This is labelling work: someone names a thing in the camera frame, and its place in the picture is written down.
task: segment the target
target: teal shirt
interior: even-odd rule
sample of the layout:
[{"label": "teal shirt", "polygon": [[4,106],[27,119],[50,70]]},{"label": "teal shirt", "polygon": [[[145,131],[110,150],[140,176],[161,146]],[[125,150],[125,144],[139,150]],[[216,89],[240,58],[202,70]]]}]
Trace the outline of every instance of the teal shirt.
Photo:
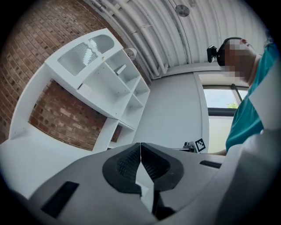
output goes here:
[{"label": "teal shirt", "polygon": [[234,114],[231,130],[225,144],[227,152],[231,146],[242,144],[248,137],[259,134],[263,129],[263,124],[249,100],[249,96],[262,82],[278,57],[277,46],[275,44],[268,45],[260,59],[254,82]]}]

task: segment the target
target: green tree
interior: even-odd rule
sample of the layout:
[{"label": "green tree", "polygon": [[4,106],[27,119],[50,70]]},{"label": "green tree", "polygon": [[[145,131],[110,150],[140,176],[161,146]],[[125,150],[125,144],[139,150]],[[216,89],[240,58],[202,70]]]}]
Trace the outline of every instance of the green tree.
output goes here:
[{"label": "green tree", "polygon": [[237,105],[237,103],[233,102],[233,103],[228,103],[228,104],[227,104],[227,107],[228,107],[229,109],[237,109],[237,108],[238,108],[238,105]]}]

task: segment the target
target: ceiling vent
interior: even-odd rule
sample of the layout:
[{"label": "ceiling vent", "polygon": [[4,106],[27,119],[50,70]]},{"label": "ceiling vent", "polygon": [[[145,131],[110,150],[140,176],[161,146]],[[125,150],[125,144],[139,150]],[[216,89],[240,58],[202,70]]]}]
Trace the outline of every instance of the ceiling vent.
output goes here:
[{"label": "ceiling vent", "polygon": [[176,13],[181,17],[187,17],[190,13],[189,8],[185,5],[177,5]]}]

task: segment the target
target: man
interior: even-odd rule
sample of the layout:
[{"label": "man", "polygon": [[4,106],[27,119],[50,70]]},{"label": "man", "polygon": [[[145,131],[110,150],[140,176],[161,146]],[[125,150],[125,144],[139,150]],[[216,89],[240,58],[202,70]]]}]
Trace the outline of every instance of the man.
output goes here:
[{"label": "man", "polygon": [[215,153],[216,155],[226,155],[230,147],[242,144],[248,137],[263,130],[263,124],[249,100],[249,95],[266,77],[278,57],[277,46],[269,37],[262,56],[245,39],[233,37],[223,42],[217,53],[218,64],[247,82],[249,90],[233,117],[226,149]]}]

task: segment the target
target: camera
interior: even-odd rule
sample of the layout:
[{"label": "camera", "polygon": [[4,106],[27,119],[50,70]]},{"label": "camera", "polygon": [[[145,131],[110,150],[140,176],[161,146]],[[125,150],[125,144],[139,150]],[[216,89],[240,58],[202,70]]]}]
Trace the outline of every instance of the camera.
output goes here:
[{"label": "camera", "polygon": [[217,53],[218,52],[215,46],[211,45],[209,48],[207,48],[208,62],[213,62],[217,56]]}]

